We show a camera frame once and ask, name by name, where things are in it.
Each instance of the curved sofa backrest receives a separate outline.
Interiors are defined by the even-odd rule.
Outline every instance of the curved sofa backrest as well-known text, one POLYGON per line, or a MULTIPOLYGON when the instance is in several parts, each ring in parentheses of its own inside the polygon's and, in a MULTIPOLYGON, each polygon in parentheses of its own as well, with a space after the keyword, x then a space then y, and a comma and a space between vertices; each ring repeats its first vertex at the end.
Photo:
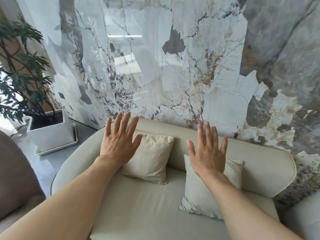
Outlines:
MULTIPOLYGON (((183 154, 188 154, 186 141, 197 149, 197 131, 159 121, 140 118, 137 132, 175 137, 168 166, 185 171, 183 154)), ((86 170, 100 153, 104 129, 99 130, 65 161, 52 185, 59 190, 86 170)), ((244 141, 228 139, 226 157, 244 161, 242 188, 272 198, 284 190, 296 176, 296 166, 290 153, 244 141)))

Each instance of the sofa seat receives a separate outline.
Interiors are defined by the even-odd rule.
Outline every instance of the sofa seat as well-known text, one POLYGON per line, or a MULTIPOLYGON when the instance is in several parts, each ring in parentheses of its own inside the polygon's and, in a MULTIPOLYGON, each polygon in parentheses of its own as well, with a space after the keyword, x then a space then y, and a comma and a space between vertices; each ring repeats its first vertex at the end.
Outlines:
MULTIPOLYGON (((92 240, 230 240, 222 220, 179 210, 186 173, 167 168, 167 185, 118 172, 109 184, 91 231, 92 240)), ((272 199, 244 191, 264 212, 279 220, 272 199)))

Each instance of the pillow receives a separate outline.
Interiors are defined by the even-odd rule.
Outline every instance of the pillow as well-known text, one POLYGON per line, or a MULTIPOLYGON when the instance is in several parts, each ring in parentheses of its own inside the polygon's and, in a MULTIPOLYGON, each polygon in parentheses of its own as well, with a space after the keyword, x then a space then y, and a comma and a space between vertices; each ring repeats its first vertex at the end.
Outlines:
MULTIPOLYGON (((201 178, 194 172, 189 155, 184 155, 186 164, 186 188, 180 209, 188 213, 195 213, 223 220, 223 215, 219 209, 213 195, 210 193, 201 178)), ((226 159, 224 175, 238 189, 241 189, 241 172, 243 161, 226 159)))
POLYGON ((155 184, 167 184, 166 164, 174 137, 135 132, 133 140, 139 134, 143 135, 141 144, 133 158, 122 167, 122 173, 155 184))

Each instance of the soil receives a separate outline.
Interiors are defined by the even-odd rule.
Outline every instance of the soil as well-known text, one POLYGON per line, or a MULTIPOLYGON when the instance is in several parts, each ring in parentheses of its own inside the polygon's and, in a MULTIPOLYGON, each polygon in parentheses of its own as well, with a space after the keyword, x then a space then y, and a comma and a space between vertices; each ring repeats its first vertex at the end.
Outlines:
POLYGON ((34 117, 32 119, 31 130, 47 127, 50 125, 56 125, 63 122, 62 111, 57 112, 55 118, 53 117, 34 117))

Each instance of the gray tile floor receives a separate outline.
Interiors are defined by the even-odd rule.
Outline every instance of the gray tile floor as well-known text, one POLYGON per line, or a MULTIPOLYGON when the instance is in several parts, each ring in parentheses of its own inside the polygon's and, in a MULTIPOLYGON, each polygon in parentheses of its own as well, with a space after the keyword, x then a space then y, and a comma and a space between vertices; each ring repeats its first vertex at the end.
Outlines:
POLYGON ((64 161, 79 147, 80 144, 87 140, 91 135, 96 133, 95 129, 92 129, 77 121, 72 120, 72 122, 76 124, 79 143, 72 147, 44 156, 35 155, 36 146, 26 133, 28 124, 22 126, 22 128, 19 129, 18 134, 12 136, 12 139, 16 142, 29 160, 46 197, 50 196, 51 183, 64 161))

